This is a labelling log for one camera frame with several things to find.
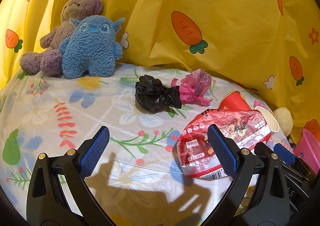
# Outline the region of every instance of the plush toy leg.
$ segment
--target plush toy leg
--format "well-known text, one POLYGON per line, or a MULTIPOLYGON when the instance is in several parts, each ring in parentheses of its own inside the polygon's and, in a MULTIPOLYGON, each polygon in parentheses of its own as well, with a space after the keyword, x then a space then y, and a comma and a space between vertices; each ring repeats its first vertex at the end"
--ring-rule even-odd
POLYGON ((62 74, 62 54, 58 49, 48 48, 43 52, 40 69, 47 76, 62 74))
POLYGON ((115 72, 116 61, 113 58, 99 57, 92 60, 89 73, 93 77, 110 77, 115 72))
POLYGON ((20 67, 29 75, 35 75, 40 71, 42 53, 26 52, 20 58, 20 67))
POLYGON ((86 71, 86 64, 84 59, 78 56, 64 54, 62 58, 62 72, 66 78, 76 79, 80 78, 86 71))

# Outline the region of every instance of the blue textured pad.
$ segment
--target blue textured pad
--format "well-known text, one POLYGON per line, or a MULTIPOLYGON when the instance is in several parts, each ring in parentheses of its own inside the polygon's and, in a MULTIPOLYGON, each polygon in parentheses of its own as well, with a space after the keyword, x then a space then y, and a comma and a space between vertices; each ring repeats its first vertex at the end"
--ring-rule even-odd
POLYGON ((273 148, 275 152, 287 165, 294 165, 296 162, 296 157, 291 154, 282 144, 276 144, 273 148))
POLYGON ((224 172, 233 179, 237 176, 237 161, 223 138, 215 130, 214 126, 208 128, 208 141, 214 150, 224 172))
POLYGON ((97 135, 87 152, 80 161, 80 177, 83 180, 92 175, 103 151, 107 147, 110 140, 110 132, 105 127, 100 134, 97 135))

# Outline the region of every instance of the barcode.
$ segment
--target barcode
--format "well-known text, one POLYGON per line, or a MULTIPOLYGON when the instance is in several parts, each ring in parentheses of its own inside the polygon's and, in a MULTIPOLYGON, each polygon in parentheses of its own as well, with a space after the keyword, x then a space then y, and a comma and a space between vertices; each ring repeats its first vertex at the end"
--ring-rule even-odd
POLYGON ((215 173, 212 173, 212 174, 207 174, 205 175, 203 178, 207 178, 207 179, 218 179, 222 177, 221 175, 221 171, 218 171, 218 172, 215 172, 215 173))

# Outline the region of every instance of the pink plastic container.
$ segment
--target pink plastic container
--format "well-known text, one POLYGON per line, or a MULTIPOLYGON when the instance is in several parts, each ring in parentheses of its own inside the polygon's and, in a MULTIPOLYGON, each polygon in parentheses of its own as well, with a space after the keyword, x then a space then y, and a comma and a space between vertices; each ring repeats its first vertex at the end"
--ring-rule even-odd
POLYGON ((303 159, 317 174, 320 169, 320 143, 307 129, 302 130, 302 137, 293 150, 297 157, 303 159))

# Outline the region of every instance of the black plastic bag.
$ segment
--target black plastic bag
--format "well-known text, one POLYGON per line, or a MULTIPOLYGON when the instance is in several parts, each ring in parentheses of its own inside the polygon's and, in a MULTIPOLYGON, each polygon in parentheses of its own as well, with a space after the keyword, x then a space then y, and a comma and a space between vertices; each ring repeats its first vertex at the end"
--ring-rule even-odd
POLYGON ((151 112, 156 112, 164 106, 181 108, 179 86, 167 88, 161 80, 152 76, 139 77, 136 83, 136 100, 140 106, 151 112))

